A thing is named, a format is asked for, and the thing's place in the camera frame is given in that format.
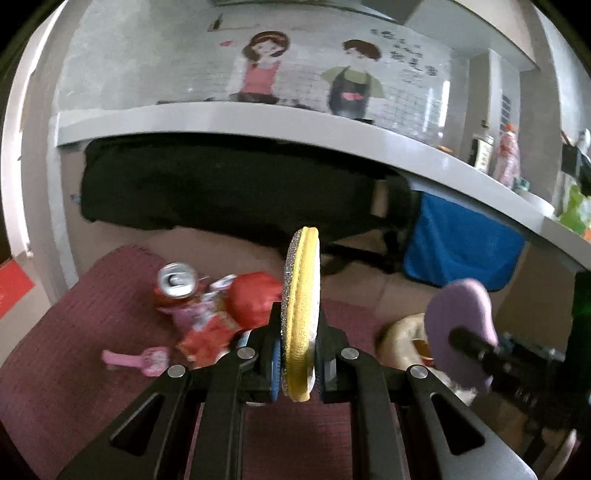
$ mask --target white wall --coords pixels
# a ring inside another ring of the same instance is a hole
[[[530,31],[519,0],[454,0],[482,17],[535,62]]]
[[[579,131],[591,128],[591,79],[554,24],[543,14],[540,20],[556,69],[562,130],[576,141]]]
[[[57,16],[65,2],[56,9],[34,32],[18,63],[12,81],[2,129],[0,178],[2,185],[2,210],[11,254],[16,257],[28,248],[29,234],[22,200],[21,147],[22,109],[29,79],[37,67],[41,52]]]

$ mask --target pink hairbrush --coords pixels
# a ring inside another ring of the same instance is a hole
[[[169,350],[165,346],[148,348],[141,355],[123,355],[103,350],[100,356],[107,368],[138,368],[146,377],[159,377],[168,368]]]

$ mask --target blue cloth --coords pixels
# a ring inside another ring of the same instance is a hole
[[[409,277],[438,287],[475,278],[495,291],[511,279],[524,245],[525,239],[511,228],[423,193],[403,266]]]

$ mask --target white shelf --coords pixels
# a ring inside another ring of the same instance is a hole
[[[422,190],[499,217],[561,250],[591,270],[591,244],[514,192],[466,163],[403,135],[361,122],[297,108],[196,102],[121,111],[70,111],[58,118],[56,146],[95,138],[158,132],[201,132],[275,138],[379,161],[407,172]]]

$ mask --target tiled wall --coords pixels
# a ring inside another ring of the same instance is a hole
[[[272,87],[278,105],[298,103],[328,112],[330,85],[321,74],[348,65],[344,41],[363,40],[381,52],[368,72],[379,80],[385,96],[369,100],[365,118],[457,151],[466,105],[454,99],[467,96],[467,60],[408,28],[334,8],[95,0],[72,41],[54,108],[230,100],[243,85],[248,61],[242,49],[266,30],[284,32],[290,39]],[[452,82],[453,94],[442,118],[445,82]]]

